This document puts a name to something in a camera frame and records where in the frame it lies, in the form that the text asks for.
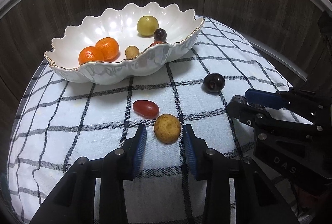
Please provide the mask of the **small red cherry tomato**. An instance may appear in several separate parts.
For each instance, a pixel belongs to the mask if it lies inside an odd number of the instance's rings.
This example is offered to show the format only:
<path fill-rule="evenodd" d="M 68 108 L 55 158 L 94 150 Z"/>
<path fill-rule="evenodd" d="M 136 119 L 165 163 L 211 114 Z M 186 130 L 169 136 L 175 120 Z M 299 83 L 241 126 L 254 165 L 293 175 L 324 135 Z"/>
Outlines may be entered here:
<path fill-rule="evenodd" d="M 165 42 L 164 41 L 155 41 L 155 42 L 153 42 L 152 44 L 150 44 L 150 47 L 151 46 L 155 46 L 155 45 L 157 45 L 157 44 L 164 44 Z"/>

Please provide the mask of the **blue white checkered cloth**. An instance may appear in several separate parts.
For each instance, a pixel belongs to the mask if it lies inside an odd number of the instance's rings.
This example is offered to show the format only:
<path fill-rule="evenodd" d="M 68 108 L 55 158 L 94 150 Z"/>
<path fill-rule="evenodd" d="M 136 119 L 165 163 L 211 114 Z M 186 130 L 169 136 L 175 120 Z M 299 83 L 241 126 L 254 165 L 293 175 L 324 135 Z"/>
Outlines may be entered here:
<path fill-rule="evenodd" d="M 219 93 L 203 80 L 219 73 Z M 153 119 L 134 112 L 136 100 L 150 100 L 161 114 L 171 114 L 226 157 L 251 156 L 253 130 L 230 118 L 225 107 L 249 88 L 275 92 L 292 83 L 238 32 L 205 20 L 192 49 L 146 77 L 116 85 L 75 84 L 56 75 L 46 62 L 32 77 L 13 124 L 7 162 L 11 206 L 20 223 L 33 215 L 63 174 L 81 156 L 102 158 L 147 129 L 141 169 L 124 190 L 131 223 L 200 223 L 206 183 L 194 180 L 186 165 L 183 140 L 166 145 L 153 131 Z"/>

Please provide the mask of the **green round plum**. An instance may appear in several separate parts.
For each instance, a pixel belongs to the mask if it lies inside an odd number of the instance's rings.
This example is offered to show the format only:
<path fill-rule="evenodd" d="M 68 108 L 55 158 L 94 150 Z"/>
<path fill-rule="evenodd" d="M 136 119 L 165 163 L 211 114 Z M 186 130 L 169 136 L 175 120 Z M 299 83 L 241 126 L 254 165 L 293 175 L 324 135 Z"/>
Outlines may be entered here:
<path fill-rule="evenodd" d="M 152 36 L 159 28 L 159 22 L 154 16 L 142 16 L 137 22 L 137 31 L 143 37 Z"/>

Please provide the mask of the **brown longan fruit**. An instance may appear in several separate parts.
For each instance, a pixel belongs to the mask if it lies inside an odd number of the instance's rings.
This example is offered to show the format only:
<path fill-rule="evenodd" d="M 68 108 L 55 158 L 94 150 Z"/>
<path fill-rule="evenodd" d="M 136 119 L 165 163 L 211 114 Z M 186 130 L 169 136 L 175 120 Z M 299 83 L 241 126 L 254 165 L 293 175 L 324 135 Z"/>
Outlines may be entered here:
<path fill-rule="evenodd" d="M 171 114 L 162 114 L 154 123 L 154 133 L 159 141 L 173 144 L 181 133 L 180 121 Z"/>
<path fill-rule="evenodd" d="M 140 53 L 139 48 L 134 45 L 128 46 L 125 50 L 126 59 L 134 59 Z"/>

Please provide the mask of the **blueberry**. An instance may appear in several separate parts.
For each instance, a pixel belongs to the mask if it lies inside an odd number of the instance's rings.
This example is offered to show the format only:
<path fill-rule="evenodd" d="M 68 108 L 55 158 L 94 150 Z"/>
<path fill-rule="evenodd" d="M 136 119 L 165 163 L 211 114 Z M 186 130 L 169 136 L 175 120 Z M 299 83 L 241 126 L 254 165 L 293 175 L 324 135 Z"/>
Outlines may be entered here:
<path fill-rule="evenodd" d="M 240 104 L 243 104 L 245 106 L 248 105 L 248 101 L 247 99 L 244 97 L 244 96 L 241 96 L 241 95 L 234 95 L 231 99 L 232 102 L 237 102 L 237 103 L 240 103 Z"/>

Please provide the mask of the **white scalloped ceramic bowl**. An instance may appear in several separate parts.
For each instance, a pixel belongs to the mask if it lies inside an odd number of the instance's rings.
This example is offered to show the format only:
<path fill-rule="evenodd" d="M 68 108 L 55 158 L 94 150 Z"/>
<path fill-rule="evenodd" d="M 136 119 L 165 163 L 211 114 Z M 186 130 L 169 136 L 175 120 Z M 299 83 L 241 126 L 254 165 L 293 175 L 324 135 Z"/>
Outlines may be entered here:
<path fill-rule="evenodd" d="M 137 31 L 138 20 L 145 15 L 154 16 L 167 33 L 164 44 L 151 46 L 153 37 L 142 37 Z M 98 85 L 113 85 L 130 76 L 148 76 L 173 62 L 194 46 L 204 25 L 194 9 L 181 11 L 175 3 L 161 7 L 149 2 L 140 7 L 134 3 L 123 9 L 107 8 L 98 16 L 86 16 L 79 26 L 68 26 L 62 38 L 51 41 L 51 51 L 44 52 L 49 67 L 63 79 Z M 113 62 L 87 62 L 79 65 L 81 50 L 93 46 L 104 37 L 112 37 L 119 44 L 118 58 Z M 126 59 L 125 50 L 134 45 L 140 53 Z"/>

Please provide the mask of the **orange mandarin near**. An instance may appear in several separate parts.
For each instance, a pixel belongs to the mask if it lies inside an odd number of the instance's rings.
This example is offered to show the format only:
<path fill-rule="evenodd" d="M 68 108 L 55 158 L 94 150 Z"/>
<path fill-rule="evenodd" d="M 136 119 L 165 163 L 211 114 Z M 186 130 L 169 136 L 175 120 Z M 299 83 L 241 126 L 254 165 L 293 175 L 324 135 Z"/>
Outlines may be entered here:
<path fill-rule="evenodd" d="M 88 46 L 81 50 L 78 56 L 79 65 L 82 65 L 87 62 L 103 62 L 104 55 L 99 48 L 95 46 Z"/>

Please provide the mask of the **dark grape in bowl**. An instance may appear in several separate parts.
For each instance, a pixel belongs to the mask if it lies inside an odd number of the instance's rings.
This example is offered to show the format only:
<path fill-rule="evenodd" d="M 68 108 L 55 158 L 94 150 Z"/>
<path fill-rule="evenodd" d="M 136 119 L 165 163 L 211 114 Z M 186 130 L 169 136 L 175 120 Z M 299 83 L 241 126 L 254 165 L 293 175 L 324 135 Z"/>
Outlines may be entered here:
<path fill-rule="evenodd" d="M 154 40 L 165 42 L 167 40 L 167 33 L 163 28 L 157 28 L 154 31 Z"/>

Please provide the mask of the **orange mandarin far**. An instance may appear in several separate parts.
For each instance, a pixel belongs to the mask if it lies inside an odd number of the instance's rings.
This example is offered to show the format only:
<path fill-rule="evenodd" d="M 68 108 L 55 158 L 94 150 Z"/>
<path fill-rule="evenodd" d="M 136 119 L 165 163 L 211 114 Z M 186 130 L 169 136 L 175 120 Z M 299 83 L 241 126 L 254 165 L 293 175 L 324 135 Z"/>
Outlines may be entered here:
<path fill-rule="evenodd" d="M 98 48 L 104 55 L 104 60 L 111 62 L 119 55 L 119 44 L 111 37 L 106 37 L 96 42 L 95 47 Z"/>

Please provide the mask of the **orange mandarin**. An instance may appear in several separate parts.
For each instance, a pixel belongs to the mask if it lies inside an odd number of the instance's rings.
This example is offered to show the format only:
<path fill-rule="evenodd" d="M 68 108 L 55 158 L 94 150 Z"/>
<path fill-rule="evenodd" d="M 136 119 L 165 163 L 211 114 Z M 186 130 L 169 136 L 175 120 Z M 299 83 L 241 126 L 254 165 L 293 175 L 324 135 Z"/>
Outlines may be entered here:
<path fill-rule="evenodd" d="M 95 47 L 98 48 L 104 55 L 104 60 L 111 62 L 119 55 L 119 44 L 111 37 L 106 37 L 96 42 Z"/>
<path fill-rule="evenodd" d="M 104 55 L 99 48 L 95 46 L 88 46 L 81 50 L 78 56 L 79 65 L 82 65 L 87 62 L 103 62 Z"/>

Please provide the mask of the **red oblong cherry tomato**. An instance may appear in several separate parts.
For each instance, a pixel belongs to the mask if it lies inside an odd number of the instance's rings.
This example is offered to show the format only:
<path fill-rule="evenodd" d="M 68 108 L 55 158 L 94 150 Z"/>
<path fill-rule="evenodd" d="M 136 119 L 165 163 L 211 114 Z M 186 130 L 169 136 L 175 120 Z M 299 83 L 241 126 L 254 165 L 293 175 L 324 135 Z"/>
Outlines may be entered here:
<path fill-rule="evenodd" d="M 136 100 L 133 103 L 133 110 L 146 118 L 155 118 L 159 114 L 159 107 L 149 100 Z"/>

